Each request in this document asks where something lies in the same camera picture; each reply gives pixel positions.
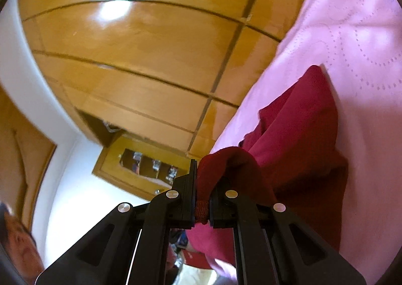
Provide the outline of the dark red garment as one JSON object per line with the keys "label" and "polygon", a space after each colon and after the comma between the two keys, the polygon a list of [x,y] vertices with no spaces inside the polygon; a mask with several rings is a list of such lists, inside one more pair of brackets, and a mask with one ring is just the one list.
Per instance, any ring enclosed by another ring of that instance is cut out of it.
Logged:
{"label": "dark red garment", "polygon": [[312,66],[259,112],[256,128],[237,146],[205,156],[198,166],[192,247],[212,267],[235,263],[233,233],[208,224],[217,184],[254,203],[290,208],[333,248],[341,241],[347,160],[336,149],[338,112],[322,69]]}

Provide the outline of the wooden door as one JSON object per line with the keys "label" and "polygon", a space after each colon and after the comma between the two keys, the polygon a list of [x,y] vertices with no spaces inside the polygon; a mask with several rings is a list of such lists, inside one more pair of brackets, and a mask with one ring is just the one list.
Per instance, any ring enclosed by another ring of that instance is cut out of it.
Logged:
{"label": "wooden door", "polygon": [[1,201],[32,227],[39,189],[56,145],[1,90]]}

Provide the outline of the wooden wardrobe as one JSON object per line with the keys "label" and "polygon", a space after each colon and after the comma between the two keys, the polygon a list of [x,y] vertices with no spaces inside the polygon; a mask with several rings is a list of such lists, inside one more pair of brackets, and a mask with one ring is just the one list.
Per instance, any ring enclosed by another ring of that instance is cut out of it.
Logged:
{"label": "wooden wardrobe", "polygon": [[192,157],[210,152],[304,0],[18,0],[56,97]]}

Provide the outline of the pink bedspread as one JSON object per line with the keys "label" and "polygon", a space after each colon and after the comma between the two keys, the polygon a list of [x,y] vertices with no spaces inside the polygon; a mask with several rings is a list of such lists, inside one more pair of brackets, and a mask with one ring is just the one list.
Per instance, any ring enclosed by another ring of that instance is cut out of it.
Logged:
{"label": "pink bedspread", "polygon": [[375,284],[401,247],[401,7],[397,0],[305,0],[276,56],[217,139],[237,145],[258,111],[312,65],[326,69],[348,159],[341,254]]}

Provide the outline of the wooden wall shelf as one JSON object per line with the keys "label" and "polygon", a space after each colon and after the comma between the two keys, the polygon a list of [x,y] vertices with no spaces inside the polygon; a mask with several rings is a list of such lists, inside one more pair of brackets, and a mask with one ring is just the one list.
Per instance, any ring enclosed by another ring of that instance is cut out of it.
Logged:
{"label": "wooden wall shelf", "polygon": [[122,134],[102,150],[93,174],[150,201],[189,169],[190,159],[180,152]]}

